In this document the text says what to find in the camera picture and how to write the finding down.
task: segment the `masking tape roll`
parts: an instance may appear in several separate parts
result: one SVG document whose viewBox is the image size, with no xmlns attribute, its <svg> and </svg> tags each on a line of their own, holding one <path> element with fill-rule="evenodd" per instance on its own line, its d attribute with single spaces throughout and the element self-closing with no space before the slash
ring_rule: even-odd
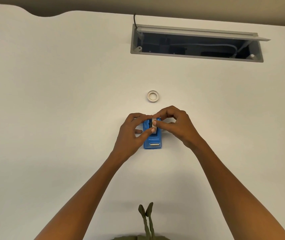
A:
<svg viewBox="0 0 285 240">
<path fill-rule="evenodd" d="M 151 99 L 151 98 L 150 98 L 150 95 L 151 95 L 151 94 L 155 94 L 155 95 L 156 95 L 156 98 L 155 98 L 155 99 Z M 155 103 L 155 102 L 157 102 L 158 99 L 159 99 L 159 94 L 158 94 L 156 91 L 154 91 L 154 90 L 149 91 L 148 94 L 147 94 L 147 99 L 148 99 L 149 102 Z"/>
<path fill-rule="evenodd" d="M 156 118 L 152 118 L 151 119 L 151 124 L 152 124 L 152 127 L 155 128 L 155 131 L 153 132 L 153 134 L 156 134 L 157 132 L 157 127 L 153 124 L 154 120 L 157 120 Z"/>
</svg>

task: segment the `finger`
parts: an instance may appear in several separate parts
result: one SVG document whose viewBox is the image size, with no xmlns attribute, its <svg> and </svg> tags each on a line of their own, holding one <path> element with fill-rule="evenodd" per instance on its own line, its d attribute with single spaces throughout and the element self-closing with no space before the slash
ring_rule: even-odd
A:
<svg viewBox="0 0 285 240">
<path fill-rule="evenodd" d="M 154 120 L 153 125 L 156 125 L 156 127 L 160 129 L 164 129 L 170 133 L 173 133 L 175 130 L 175 123 L 173 122 L 166 123 L 164 121 Z"/>
<path fill-rule="evenodd" d="M 149 128 L 145 130 L 140 136 L 137 137 L 139 145 L 142 145 L 145 140 L 155 131 L 155 128 Z"/>
<path fill-rule="evenodd" d="M 150 120 L 153 116 L 152 115 L 142 115 L 139 116 L 137 119 L 132 121 L 132 125 L 136 128 L 138 125 L 143 123 L 145 120 Z"/>
<path fill-rule="evenodd" d="M 125 119 L 125 122 L 132 122 L 135 118 L 138 118 L 139 116 L 144 115 L 143 113 L 130 113 L 127 118 Z"/>
<path fill-rule="evenodd" d="M 154 114 L 154 118 L 161 118 L 161 120 L 164 120 L 166 118 L 174 118 L 175 120 L 179 116 L 180 110 L 177 109 L 175 106 L 169 106 L 167 108 L 161 109 L 158 113 Z"/>
</svg>

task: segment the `hand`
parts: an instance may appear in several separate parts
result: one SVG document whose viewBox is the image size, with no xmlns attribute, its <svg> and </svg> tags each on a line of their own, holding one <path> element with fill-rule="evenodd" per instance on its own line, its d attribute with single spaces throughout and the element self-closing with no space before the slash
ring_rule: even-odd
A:
<svg viewBox="0 0 285 240">
<path fill-rule="evenodd" d="M 114 149 L 111 153 L 120 158 L 121 163 L 124 163 L 129 157 L 134 155 L 138 148 L 143 145 L 144 141 L 155 131 L 155 128 L 149 128 L 144 132 L 136 129 L 138 125 L 145 120 L 150 120 L 152 117 L 152 115 L 142 113 L 131 113 L 121 125 Z M 135 134 L 140 133 L 142 134 L 139 137 L 135 136 Z"/>
<path fill-rule="evenodd" d="M 169 131 L 190 149 L 195 147 L 198 142 L 202 140 L 201 136 L 198 134 L 197 130 L 192 124 L 188 114 L 183 110 L 177 109 L 175 106 L 163 108 L 158 113 L 154 114 L 153 117 L 160 117 L 162 120 L 153 121 L 153 125 L 160 129 Z M 166 123 L 163 121 L 166 118 L 174 118 L 176 122 Z"/>
</svg>

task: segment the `forearm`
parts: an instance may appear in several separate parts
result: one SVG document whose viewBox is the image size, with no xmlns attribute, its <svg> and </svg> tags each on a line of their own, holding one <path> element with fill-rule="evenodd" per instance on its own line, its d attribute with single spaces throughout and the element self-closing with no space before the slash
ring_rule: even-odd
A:
<svg viewBox="0 0 285 240">
<path fill-rule="evenodd" d="M 192 151 L 204 170 L 235 240 L 285 239 L 285 230 L 279 222 L 228 170 L 203 139 L 194 143 Z"/>
<path fill-rule="evenodd" d="M 100 169 L 61 208 L 35 240 L 83 239 L 106 188 L 121 166 L 119 161 L 110 154 Z"/>
</svg>

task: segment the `olive green bag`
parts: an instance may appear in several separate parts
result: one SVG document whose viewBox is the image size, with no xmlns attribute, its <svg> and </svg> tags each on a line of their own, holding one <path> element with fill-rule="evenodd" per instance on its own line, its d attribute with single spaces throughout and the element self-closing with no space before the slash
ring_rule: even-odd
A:
<svg viewBox="0 0 285 240">
<path fill-rule="evenodd" d="M 141 214 L 142 218 L 143 218 L 143 223 L 145 225 L 145 232 L 146 232 L 146 236 L 143 235 L 138 235 L 138 236 L 122 236 L 122 237 L 115 237 L 114 240 L 169 240 L 168 238 L 164 237 L 164 236 L 155 236 L 155 231 L 154 231 L 154 226 L 153 226 L 153 221 L 151 218 L 151 214 L 152 214 L 152 210 L 153 210 L 153 202 L 151 202 L 148 205 L 148 208 L 145 212 L 145 209 L 142 205 L 139 205 L 138 207 L 138 211 Z M 150 227 L 150 231 L 151 231 L 151 235 L 149 232 L 149 228 L 147 225 L 147 219 L 146 217 L 148 217 L 149 219 L 149 227 Z"/>
</svg>

